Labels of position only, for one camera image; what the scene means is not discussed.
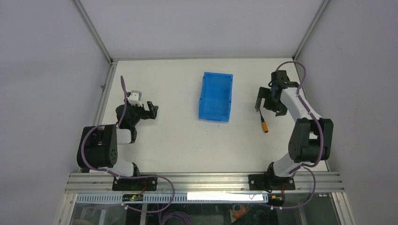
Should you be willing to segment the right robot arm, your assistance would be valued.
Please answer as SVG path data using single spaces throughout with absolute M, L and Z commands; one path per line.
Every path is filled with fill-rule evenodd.
M 292 82 L 285 70 L 272 72 L 268 87 L 259 88 L 254 108 L 260 112 L 262 107 L 276 116 L 289 113 L 294 122 L 288 152 L 270 163 L 264 173 L 265 185 L 269 189 L 278 189 L 298 169 L 315 167 L 329 158 L 334 124 L 311 107 L 301 84 Z

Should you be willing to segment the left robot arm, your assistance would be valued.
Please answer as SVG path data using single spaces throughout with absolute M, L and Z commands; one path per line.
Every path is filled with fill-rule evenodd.
M 138 166 L 118 156 L 118 146 L 136 141 L 138 122 L 156 119 L 159 107 L 151 101 L 147 101 L 147 106 L 148 110 L 126 103 L 115 109 L 121 124 L 84 127 L 77 152 L 79 167 L 108 172 L 123 178 L 123 184 L 129 190 L 138 189 L 141 185 Z

